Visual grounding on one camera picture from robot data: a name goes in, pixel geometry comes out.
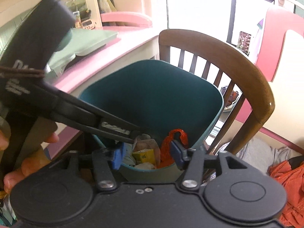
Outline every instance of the window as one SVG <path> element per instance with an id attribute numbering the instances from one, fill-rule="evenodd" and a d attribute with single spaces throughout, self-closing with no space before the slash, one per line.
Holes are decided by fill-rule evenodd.
<path id="1" fill-rule="evenodd" d="M 237 0 L 231 43 L 238 44 L 241 31 L 251 34 L 252 42 L 259 29 L 257 24 L 265 18 L 271 5 L 270 2 L 265 0 Z"/>
<path id="2" fill-rule="evenodd" d="M 231 0 L 168 0 L 169 28 L 189 29 L 226 41 Z"/>
<path id="3" fill-rule="evenodd" d="M 304 0 L 297 0 L 297 1 L 304 5 Z M 301 16 L 302 18 L 304 18 L 304 10 L 299 8 L 298 6 L 295 6 L 295 13 Z"/>

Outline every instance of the gray cloth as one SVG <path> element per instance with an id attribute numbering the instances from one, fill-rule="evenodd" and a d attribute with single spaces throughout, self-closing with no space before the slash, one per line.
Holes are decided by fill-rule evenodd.
<path id="1" fill-rule="evenodd" d="M 218 152 L 224 151 L 229 143 L 224 144 Z M 292 158 L 291 149 L 283 147 L 280 149 L 269 146 L 264 141 L 258 138 L 252 138 L 237 154 L 236 157 L 244 160 L 246 163 L 260 170 L 263 174 L 268 175 L 269 166 L 274 166 L 285 160 Z M 205 186 L 209 181 L 215 178 L 215 173 L 210 176 Z"/>

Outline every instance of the orange cloth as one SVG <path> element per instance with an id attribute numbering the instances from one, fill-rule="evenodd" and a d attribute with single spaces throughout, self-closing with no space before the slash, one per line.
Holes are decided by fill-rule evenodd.
<path id="1" fill-rule="evenodd" d="M 280 216 L 285 226 L 304 227 L 304 165 L 291 170 L 288 161 L 269 167 L 270 176 L 283 185 L 287 192 L 287 204 Z"/>
<path id="2" fill-rule="evenodd" d="M 182 129 L 173 129 L 169 135 L 163 140 L 161 146 L 161 163 L 158 169 L 169 166 L 174 163 L 174 159 L 170 155 L 170 142 L 174 140 L 174 134 L 180 132 L 180 140 L 184 148 L 188 148 L 188 136 Z"/>

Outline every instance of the wooden chair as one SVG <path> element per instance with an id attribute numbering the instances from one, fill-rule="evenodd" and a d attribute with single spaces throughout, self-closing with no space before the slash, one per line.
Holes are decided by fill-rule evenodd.
<path id="1" fill-rule="evenodd" d="M 185 51 L 193 53 L 190 72 L 194 74 L 197 57 L 207 60 L 202 78 L 206 79 L 210 65 L 219 68 L 214 85 L 219 86 L 223 73 L 230 79 L 223 96 L 224 106 L 236 84 L 242 95 L 231 111 L 223 127 L 210 145 L 215 149 L 235 120 L 245 99 L 252 107 L 252 112 L 241 129 L 229 143 L 227 151 L 236 154 L 264 125 L 275 108 L 271 88 L 262 72 L 238 49 L 206 34 L 191 30 L 167 29 L 159 34 L 160 60 L 170 62 L 170 47 L 181 49 L 178 67 L 183 68 Z"/>

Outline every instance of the hand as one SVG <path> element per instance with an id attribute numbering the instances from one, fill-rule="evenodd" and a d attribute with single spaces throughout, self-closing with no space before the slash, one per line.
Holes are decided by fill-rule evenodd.
<path id="1" fill-rule="evenodd" d="M 59 137 L 53 133 L 49 138 L 45 140 L 47 143 L 58 142 Z M 9 140 L 5 138 L 2 131 L 0 131 L 0 150 L 5 150 L 9 145 Z M 21 167 L 15 171 L 12 171 L 5 175 L 4 190 L 8 194 L 12 191 L 12 188 L 20 181 L 22 181 L 27 176 L 38 171 L 42 167 L 49 163 L 49 159 L 45 156 L 43 149 L 39 149 L 37 152 L 33 153 L 29 158 L 26 158 Z"/>

